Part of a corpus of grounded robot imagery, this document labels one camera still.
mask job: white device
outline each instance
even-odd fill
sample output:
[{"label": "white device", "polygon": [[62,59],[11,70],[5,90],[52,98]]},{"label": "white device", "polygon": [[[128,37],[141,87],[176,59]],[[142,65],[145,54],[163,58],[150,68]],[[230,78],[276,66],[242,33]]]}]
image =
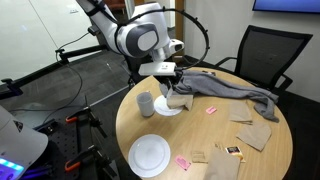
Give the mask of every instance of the white device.
[{"label": "white device", "polygon": [[[146,14],[117,30],[117,22],[103,0],[77,0],[77,2],[100,29],[112,51],[134,58],[151,55],[154,63],[142,64],[140,75],[175,75],[175,63],[163,61],[183,49],[184,43],[169,38],[163,12]],[[158,3],[139,5],[135,7],[132,18],[159,9],[161,6]]]},{"label": "white device", "polygon": [[47,145],[45,134],[25,126],[0,106],[0,179],[19,179]]}]

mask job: crumpled cloth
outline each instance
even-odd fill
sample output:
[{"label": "crumpled cloth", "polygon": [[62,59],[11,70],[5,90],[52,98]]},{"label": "crumpled cloth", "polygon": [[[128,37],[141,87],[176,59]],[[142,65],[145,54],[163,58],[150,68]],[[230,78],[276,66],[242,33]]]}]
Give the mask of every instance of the crumpled cloth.
[{"label": "crumpled cloth", "polygon": [[[166,97],[168,89],[164,87],[162,86],[160,89]],[[278,102],[278,96],[262,88],[230,83],[210,73],[184,70],[179,82],[174,85],[174,90],[178,94],[201,93],[222,98],[251,99],[256,102],[254,109],[261,116],[279,122],[279,119],[274,116],[274,107]]]}]

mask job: brown paper napkin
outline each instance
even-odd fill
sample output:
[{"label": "brown paper napkin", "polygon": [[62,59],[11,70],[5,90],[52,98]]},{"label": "brown paper napkin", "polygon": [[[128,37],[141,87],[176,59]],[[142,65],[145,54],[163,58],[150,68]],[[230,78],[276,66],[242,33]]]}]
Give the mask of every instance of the brown paper napkin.
[{"label": "brown paper napkin", "polygon": [[241,123],[252,123],[251,112],[246,102],[243,101],[231,101],[229,108],[229,120],[241,122]]},{"label": "brown paper napkin", "polygon": [[252,125],[243,125],[236,136],[243,142],[262,151],[271,136],[271,129],[267,123],[253,121]]},{"label": "brown paper napkin", "polygon": [[185,106],[189,111],[192,108],[193,95],[192,94],[178,94],[169,89],[167,94],[167,106],[171,109]]},{"label": "brown paper napkin", "polygon": [[213,148],[204,180],[237,179],[240,159],[218,148]]}]

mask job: blue light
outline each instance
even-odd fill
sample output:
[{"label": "blue light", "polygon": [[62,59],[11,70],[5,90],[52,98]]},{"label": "blue light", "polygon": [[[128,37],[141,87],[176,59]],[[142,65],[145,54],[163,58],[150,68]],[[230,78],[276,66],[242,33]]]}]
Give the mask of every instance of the blue light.
[{"label": "blue light", "polygon": [[2,158],[0,158],[0,164],[6,166],[8,168],[14,169],[16,171],[22,171],[24,169],[24,167],[22,167],[18,164],[15,164],[13,162],[7,161],[5,159],[2,159]]}]

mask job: television screen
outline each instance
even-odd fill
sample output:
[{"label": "television screen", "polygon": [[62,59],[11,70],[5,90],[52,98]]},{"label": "television screen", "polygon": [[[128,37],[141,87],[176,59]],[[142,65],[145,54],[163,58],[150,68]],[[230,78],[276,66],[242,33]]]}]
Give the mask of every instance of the television screen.
[{"label": "television screen", "polygon": [[253,10],[320,13],[320,0],[255,0]]}]

